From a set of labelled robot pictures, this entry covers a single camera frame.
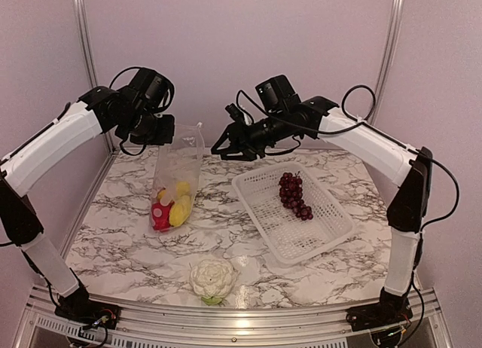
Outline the dark red toy grapes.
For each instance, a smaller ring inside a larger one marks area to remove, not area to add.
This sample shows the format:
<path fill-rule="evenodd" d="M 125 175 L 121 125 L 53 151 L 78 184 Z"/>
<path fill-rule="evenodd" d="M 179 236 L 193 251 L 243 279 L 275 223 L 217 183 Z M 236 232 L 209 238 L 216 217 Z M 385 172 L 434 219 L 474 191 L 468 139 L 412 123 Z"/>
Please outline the dark red toy grapes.
<path fill-rule="evenodd" d="M 302 221 L 313 219 L 312 207 L 304 200 L 303 179 L 300 173 L 284 172 L 279 179 L 279 199 L 284 208 Z"/>

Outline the white toy cauliflower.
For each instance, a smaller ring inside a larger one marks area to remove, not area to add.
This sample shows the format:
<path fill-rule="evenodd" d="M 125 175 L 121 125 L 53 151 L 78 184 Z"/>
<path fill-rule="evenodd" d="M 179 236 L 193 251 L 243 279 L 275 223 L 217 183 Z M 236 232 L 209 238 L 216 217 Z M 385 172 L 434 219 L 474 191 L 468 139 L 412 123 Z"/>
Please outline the white toy cauliflower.
<path fill-rule="evenodd" d="M 189 283 L 194 294 L 208 305 L 219 305 L 232 291 L 238 271 L 226 260 L 205 259 L 191 268 Z"/>

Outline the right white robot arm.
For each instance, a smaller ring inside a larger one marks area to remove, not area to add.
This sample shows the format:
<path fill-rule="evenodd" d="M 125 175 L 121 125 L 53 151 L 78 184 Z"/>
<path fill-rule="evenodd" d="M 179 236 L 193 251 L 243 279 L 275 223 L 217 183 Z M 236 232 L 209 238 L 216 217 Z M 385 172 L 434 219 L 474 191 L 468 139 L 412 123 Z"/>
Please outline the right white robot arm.
<path fill-rule="evenodd" d="M 383 290 L 388 293 L 374 305 L 373 317 L 390 323 L 402 311 L 397 296 L 404 295 L 416 268 L 416 253 L 426 213 L 432 171 L 431 152 L 412 151 L 366 122 L 349 118 L 335 102 L 315 96 L 305 102 L 289 98 L 270 105 L 265 119 L 247 124 L 243 110 L 226 107 L 232 119 L 212 146 L 223 160 L 253 161 L 267 156 L 266 149 L 288 137 L 323 139 L 376 169 L 398 187 L 387 209 L 392 230 L 389 272 Z"/>

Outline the yellow toy fruit back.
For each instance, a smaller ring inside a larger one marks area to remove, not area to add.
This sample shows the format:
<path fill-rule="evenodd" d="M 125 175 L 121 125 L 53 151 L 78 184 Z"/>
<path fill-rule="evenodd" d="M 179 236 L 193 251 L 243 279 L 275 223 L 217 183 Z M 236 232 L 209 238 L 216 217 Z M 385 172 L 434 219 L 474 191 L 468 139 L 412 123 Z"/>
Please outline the yellow toy fruit back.
<path fill-rule="evenodd" d="M 181 198 L 183 196 L 190 196 L 191 185 L 187 181 L 179 181 L 176 183 L 175 192 L 176 192 L 177 198 Z"/>

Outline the red toy bell pepper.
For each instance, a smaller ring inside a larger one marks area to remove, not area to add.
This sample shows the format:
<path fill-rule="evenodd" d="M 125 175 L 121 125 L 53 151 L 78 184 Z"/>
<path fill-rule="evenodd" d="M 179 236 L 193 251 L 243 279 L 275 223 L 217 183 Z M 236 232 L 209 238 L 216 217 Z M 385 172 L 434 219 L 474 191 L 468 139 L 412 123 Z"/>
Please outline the red toy bell pepper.
<path fill-rule="evenodd" d="M 167 232 L 171 229 L 169 214 L 172 205 L 173 202 L 165 206 L 160 202 L 151 205 L 151 226 L 155 231 Z"/>

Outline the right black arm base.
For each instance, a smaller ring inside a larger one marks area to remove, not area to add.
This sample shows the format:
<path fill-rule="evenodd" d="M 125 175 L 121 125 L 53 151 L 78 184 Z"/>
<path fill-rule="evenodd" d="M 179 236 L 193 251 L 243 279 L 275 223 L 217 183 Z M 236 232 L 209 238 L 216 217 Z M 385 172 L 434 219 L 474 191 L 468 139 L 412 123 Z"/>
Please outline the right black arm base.
<path fill-rule="evenodd" d="M 413 317 L 407 298 L 408 292 L 406 291 L 403 295 L 398 296 L 388 293 L 382 288 L 378 302 L 350 307 L 346 311 L 346 321 L 353 331 L 408 322 Z"/>

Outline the yellow toy fruit front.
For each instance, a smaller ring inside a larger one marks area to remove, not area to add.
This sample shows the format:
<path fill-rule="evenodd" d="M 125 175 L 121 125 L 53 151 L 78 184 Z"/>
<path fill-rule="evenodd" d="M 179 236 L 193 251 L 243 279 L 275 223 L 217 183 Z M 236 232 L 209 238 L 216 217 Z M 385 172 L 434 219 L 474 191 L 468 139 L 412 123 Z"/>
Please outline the yellow toy fruit front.
<path fill-rule="evenodd" d="M 180 227 L 191 214 L 191 197 L 181 196 L 174 202 L 169 211 L 169 223 L 172 227 Z"/>

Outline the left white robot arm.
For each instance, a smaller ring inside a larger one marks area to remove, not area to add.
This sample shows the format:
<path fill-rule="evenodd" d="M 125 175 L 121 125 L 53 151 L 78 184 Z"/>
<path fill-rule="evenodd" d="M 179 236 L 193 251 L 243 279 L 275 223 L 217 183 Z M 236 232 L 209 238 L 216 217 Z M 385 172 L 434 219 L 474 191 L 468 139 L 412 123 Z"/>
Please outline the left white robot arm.
<path fill-rule="evenodd" d="M 110 130 L 138 145 L 171 143 L 175 118 L 162 114 L 159 104 L 159 99 L 129 87 L 96 87 L 1 161 L 1 222 L 5 233 L 56 291 L 67 298 L 65 308 L 80 322 L 93 318 L 95 305 L 81 294 L 78 278 L 44 235 L 27 194 L 64 157 Z"/>

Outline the clear zip top bag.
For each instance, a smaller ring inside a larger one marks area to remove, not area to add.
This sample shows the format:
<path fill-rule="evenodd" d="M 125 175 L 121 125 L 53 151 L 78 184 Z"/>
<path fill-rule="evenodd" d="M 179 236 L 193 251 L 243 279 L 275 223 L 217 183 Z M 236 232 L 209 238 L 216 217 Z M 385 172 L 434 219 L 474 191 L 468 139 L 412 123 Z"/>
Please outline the clear zip top bag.
<path fill-rule="evenodd" d="M 176 183 L 187 181 L 191 185 L 192 208 L 200 183 L 200 170 L 204 155 L 203 124 L 194 126 L 177 125 L 172 143 L 158 148 L 157 162 L 151 190 L 151 205 L 160 202 L 168 205 L 177 201 Z M 157 199 L 159 191 L 166 189 L 161 200 Z"/>

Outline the white plastic basket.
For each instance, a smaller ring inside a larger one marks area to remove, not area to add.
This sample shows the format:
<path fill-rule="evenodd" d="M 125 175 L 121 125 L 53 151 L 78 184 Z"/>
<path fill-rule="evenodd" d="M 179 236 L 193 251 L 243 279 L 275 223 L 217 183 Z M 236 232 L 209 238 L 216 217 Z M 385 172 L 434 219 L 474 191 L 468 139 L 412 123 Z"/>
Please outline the white plastic basket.
<path fill-rule="evenodd" d="M 282 202 L 281 179 L 300 182 L 300 206 Z M 349 213 L 303 165 L 283 162 L 242 173 L 232 185 L 275 258 L 293 265 L 327 252 L 355 232 Z"/>

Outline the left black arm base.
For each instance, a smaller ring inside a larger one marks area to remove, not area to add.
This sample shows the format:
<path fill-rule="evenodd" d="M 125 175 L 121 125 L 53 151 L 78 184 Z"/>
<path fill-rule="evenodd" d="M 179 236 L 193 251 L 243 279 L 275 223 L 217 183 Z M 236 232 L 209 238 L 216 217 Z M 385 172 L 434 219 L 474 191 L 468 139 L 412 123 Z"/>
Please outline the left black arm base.
<path fill-rule="evenodd" d="M 55 314 L 65 319 L 79 322 L 85 329 L 105 327 L 115 329 L 120 315 L 120 307 L 90 298 L 85 285 L 78 282 L 78 288 L 64 297 L 57 295 Z"/>

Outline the yellow toy fruit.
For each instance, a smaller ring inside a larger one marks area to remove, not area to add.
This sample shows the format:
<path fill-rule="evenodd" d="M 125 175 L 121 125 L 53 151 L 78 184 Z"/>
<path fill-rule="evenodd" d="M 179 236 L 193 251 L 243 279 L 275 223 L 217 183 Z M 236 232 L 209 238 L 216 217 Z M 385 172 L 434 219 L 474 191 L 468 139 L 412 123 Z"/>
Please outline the yellow toy fruit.
<path fill-rule="evenodd" d="M 174 202 L 169 211 L 169 223 L 172 227 L 180 227 L 191 214 L 191 197 L 181 196 Z"/>
<path fill-rule="evenodd" d="M 183 196 L 190 196 L 191 185 L 187 181 L 179 181 L 176 183 L 175 192 L 176 192 L 177 198 L 181 198 Z"/>

